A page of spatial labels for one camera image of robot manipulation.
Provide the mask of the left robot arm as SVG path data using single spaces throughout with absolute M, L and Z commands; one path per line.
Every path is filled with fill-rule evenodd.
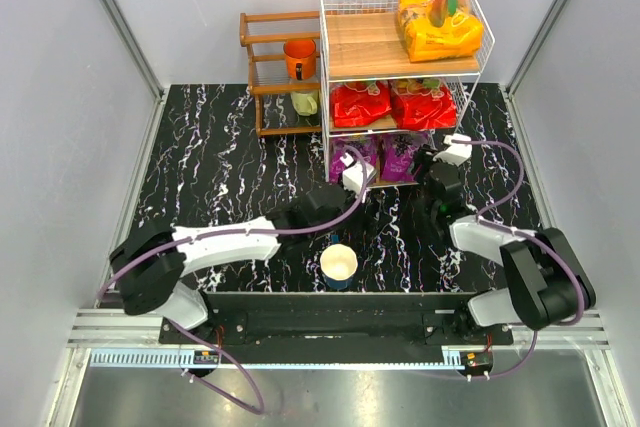
M 181 227 L 148 222 L 109 255 L 124 312 L 156 313 L 188 330 L 210 321 L 212 308 L 182 278 L 198 270 L 245 261 L 295 257 L 321 234 L 358 215 L 364 187 L 326 184 L 287 206 L 247 222 Z

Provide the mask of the large red candy bag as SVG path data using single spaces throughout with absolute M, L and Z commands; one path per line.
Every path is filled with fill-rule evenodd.
M 389 84 L 385 80 L 336 84 L 330 91 L 330 113 L 336 128 L 364 127 L 391 113 Z

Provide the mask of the purple candy bag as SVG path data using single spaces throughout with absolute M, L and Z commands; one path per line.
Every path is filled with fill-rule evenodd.
M 425 142 L 425 137 L 419 133 L 385 134 L 382 140 L 381 179 L 393 183 L 412 182 L 414 155 Z
M 338 183 L 345 169 L 358 163 L 353 150 L 357 150 L 364 160 L 375 167 L 378 161 L 378 145 L 375 136 L 338 137 L 331 141 L 329 181 Z

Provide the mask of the blue white cup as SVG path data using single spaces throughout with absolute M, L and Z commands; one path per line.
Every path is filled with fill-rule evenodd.
M 356 252 L 337 234 L 330 235 L 330 245 L 320 254 L 319 263 L 325 284 L 335 291 L 349 288 L 358 269 Z

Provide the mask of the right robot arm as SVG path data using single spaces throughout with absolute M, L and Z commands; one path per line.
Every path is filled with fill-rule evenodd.
M 455 141 L 441 152 L 423 146 L 411 167 L 421 187 L 418 210 L 428 235 L 504 269 L 506 287 L 471 297 L 455 310 L 451 327 L 471 336 L 501 324 L 540 331 L 578 322 L 595 306 L 596 292 L 565 234 L 496 224 L 464 200 L 459 165 L 470 158 L 473 144 Z

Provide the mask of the yellow mango candy bag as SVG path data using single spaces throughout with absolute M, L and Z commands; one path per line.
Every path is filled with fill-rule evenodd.
M 398 0 L 397 23 L 411 62 L 473 56 L 484 35 L 471 0 Z

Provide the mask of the small red candy bag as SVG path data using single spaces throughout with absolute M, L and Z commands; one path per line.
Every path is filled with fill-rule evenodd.
M 391 80 L 391 115 L 402 130 L 422 131 L 456 125 L 451 90 L 438 78 Z

